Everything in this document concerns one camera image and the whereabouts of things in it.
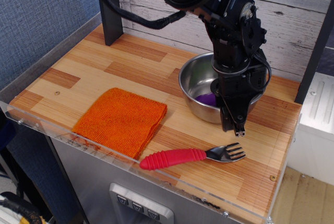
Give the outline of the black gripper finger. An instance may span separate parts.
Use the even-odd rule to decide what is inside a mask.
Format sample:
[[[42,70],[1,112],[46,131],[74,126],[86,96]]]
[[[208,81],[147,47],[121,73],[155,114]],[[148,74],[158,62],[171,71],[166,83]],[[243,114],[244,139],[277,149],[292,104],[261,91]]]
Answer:
[[[245,136],[245,121],[232,121],[233,130],[235,132],[236,137],[244,137]]]
[[[227,107],[222,106],[220,108],[220,117],[221,117],[221,125],[224,132],[235,131],[234,129],[234,121],[231,117],[230,112]]]

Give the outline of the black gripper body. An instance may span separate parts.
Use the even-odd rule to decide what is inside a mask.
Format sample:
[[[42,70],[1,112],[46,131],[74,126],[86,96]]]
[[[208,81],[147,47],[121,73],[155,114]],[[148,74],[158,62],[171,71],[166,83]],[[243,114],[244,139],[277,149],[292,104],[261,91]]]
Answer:
[[[223,66],[214,57],[211,64],[218,74],[218,89],[214,92],[217,106],[227,107],[233,120],[246,122],[271,81],[271,67],[263,50],[258,49],[236,69]]]

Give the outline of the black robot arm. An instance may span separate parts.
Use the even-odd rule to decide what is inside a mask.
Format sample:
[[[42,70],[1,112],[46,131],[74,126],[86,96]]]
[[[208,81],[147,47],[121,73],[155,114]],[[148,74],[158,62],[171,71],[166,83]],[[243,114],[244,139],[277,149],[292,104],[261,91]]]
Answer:
[[[216,78],[210,94],[224,131],[245,135],[247,116],[271,80],[271,67],[261,49],[266,30],[256,16],[254,0],[164,0],[199,17],[213,45],[211,67]]]

